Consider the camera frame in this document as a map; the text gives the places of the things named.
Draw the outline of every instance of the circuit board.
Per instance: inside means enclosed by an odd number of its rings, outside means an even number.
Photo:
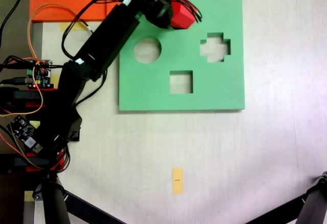
[[[15,122],[11,123],[14,135],[20,139],[29,149],[38,153],[42,150],[42,146],[33,139],[35,127],[32,126],[29,121],[21,116],[15,118]]]
[[[45,60],[46,63],[52,64],[51,60]],[[51,69],[44,69],[45,71],[42,71],[40,69],[35,69],[34,71],[34,77],[36,84],[38,85],[39,88],[45,89],[45,88],[54,88],[54,85],[51,84]],[[33,71],[32,70],[27,70],[27,75],[29,77],[33,77]],[[29,84],[28,85],[29,89],[36,89],[35,84]]]

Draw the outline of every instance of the robotic arm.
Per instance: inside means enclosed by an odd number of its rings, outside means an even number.
[[[103,0],[92,0],[82,11],[98,1]],[[62,150],[69,141],[78,141],[82,119],[76,111],[77,99],[88,80],[96,81],[106,72],[138,26],[142,15],[160,28],[176,27],[176,24],[173,24],[174,4],[188,3],[188,11],[194,17],[191,24],[201,21],[202,17],[196,7],[187,0],[119,1],[121,3],[107,15],[76,56],[72,56],[71,60],[64,64],[56,98],[44,108],[46,117],[42,118],[41,125],[32,135],[33,146],[30,149],[35,153],[50,155]],[[23,122],[19,119],[16,122],[19,127],[22,126]]]

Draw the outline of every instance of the green foam board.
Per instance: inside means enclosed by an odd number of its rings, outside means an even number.
[[[120,52],[120,110],[244,109],[242,0],[189,0],[203,14],[187,30],[163,30],[145,17]],[[208,62],[200,43],[211,34],[230,42],[223,62]],[[161,43],[159,58],[138,62],[134,47],[145,38]],[[170,74],[192,73],[193,92],[171,94]]]

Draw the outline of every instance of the white table surface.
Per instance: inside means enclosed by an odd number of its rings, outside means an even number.
[[[243,0],[243,26],[245,110],[120,113],[115,61],[78,107],[64,187],[128,224],[242,224],[306,192],[327,170],[327,0]],[[87,36],[72,32],[68,51]],[[61,37],[43,24],[42,58],[68,61]],[[35,223],[42,215],[37,203]]]

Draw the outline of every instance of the plus-shaped hole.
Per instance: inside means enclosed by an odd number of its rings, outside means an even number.
[[[200,54],[207,56],[208,62],[224,62],[230,55],[230,39],[224,39],[223,33],[208,33],[207,39],[200,41]]]

